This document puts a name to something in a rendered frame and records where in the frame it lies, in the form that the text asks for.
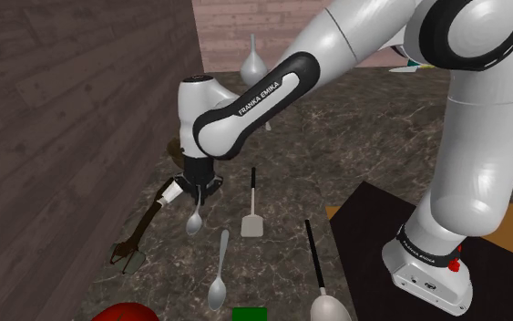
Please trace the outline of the long silver spoon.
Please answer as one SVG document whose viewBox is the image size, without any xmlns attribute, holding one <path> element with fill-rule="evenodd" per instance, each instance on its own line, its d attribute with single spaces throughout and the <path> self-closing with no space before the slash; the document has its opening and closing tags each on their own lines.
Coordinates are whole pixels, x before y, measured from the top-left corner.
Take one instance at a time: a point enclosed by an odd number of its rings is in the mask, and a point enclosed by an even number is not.
<svg viewBox="0 0 513 321">
<path fill-rule="evenodd" d="M 227 294 L 226 285 L 223 283 L 221 278 L 221 272 L 224 257 L 228 248 L 229 235 L 230 234 L 228 230 L 223 230 L 221 233 L 217 274 L 212 284 L 210 285 L 208 292 L 208 304 L 212 311 L 216 311 L 222 307 Z"/>
</svg>

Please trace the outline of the red round object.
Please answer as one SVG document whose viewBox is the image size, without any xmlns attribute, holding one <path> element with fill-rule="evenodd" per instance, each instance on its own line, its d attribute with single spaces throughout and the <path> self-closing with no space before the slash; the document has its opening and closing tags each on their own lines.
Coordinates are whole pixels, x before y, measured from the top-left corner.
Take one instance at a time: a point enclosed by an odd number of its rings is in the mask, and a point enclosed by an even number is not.
<svg viewBox="0 0 513 321">
<path fill-rule="evenodd" d="M 140 303 L 114 304 L 94 316 L 91 321 L 159 321 L 153 310 Z"/>
</svg>

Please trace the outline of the black robot stand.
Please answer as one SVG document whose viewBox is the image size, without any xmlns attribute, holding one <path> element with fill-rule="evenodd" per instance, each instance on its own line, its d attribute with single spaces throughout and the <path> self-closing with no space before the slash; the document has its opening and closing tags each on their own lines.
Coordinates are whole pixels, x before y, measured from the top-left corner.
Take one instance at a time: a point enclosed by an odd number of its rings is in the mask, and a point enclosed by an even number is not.
<svg viewBox="0 0 513 321">
<path fill-rule="evenodd" d="M 396 287 L 382 249 L 415 206 L 366 181 L 330 220 L 358 321 L 513 321 L 513 253 L 483 238 L 462 243 L 474 295 L 462 316 Z"/>
</svg>

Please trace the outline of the grey long-necked vase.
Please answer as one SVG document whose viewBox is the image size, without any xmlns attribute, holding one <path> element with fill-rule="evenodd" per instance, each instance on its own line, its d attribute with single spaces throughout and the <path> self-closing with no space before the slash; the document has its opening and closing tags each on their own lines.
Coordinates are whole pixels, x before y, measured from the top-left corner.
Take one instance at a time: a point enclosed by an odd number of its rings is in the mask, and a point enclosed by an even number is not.
<svg viewBox="0 0 513 321">
<path fill-rule="evenodd" d="M 268 73 L 268 68 L 256 52 L 255 35 L 251 34 L 251 51 L 241 65 L 240 75 L 245 85 L 254 86 Z"/>
</svg>

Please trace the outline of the green box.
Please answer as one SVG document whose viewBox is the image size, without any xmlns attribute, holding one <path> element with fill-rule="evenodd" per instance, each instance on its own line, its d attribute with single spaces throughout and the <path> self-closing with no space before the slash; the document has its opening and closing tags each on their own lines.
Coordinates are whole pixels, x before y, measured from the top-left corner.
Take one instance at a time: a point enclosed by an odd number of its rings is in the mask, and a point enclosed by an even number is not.
<svg viewBox="0 0 513 321">
<path fill-rule="evenodd" d="M 232 309 L 231 321 L 267 321 L 266 307 L 239 306 Z"/>
</svg>

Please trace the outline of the small silver spoon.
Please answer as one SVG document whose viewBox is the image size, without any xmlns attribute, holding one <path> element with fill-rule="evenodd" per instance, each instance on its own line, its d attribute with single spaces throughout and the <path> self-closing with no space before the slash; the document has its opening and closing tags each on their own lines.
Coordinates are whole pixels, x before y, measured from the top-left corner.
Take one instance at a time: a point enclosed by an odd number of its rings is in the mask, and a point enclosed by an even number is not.
<svg viewBox="0 0 513 321">
<path fill-rule="evenodd" d="M 202 227 L 202 218 L 200 216 L 201 196 L 202 196 L 201 188 L 198 187 L 196 207 L 195 207 L 195 210 L 190 215 L 190 218 L 187 220 L 187 223 L 186 223 L 186 233 L 187 233 L 187 235 L 194 235 Z"/>
</svg>

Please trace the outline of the dark brown long-handled tool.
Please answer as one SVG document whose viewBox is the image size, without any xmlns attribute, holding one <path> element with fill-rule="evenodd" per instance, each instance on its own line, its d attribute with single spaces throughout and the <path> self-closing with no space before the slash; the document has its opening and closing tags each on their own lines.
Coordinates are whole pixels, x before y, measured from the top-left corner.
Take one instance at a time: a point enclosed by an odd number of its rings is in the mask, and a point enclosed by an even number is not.
<svg viewBox="0 0 513 321">
<path fill-rule="evenodd" d="M 146 255 L 139 242 L 157 212 L 177 198 L 183 190 L 174 178 L 169 178 L 157 191 L 154 201 L 143 214 L 134 232 L 122 243 L 114 243 L 108 251 L 108 263 L 122 274 L 134 274 L 143 265 Z"/>
</svg>

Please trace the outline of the white and teal flat object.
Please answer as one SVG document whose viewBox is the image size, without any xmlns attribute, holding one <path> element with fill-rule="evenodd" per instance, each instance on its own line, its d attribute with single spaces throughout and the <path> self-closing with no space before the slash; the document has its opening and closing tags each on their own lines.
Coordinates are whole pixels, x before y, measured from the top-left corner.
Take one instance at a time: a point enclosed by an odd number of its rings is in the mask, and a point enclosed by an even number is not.
<svg viewBox="0 0 513 321">
<path fill-rule="evenodd" d="M 429 69 L 429 68 L 435 68 L 435 66 L 428 65 L 428 64 L 419 64 L 419 63 L 415 62 L 414 60 L 408 60 L 406 66 L 394 67 L 392 69 L 389 69 L 389 72 L 413 73 L 413 72 L 416 72 L 418 69 Z"/>
</svg>

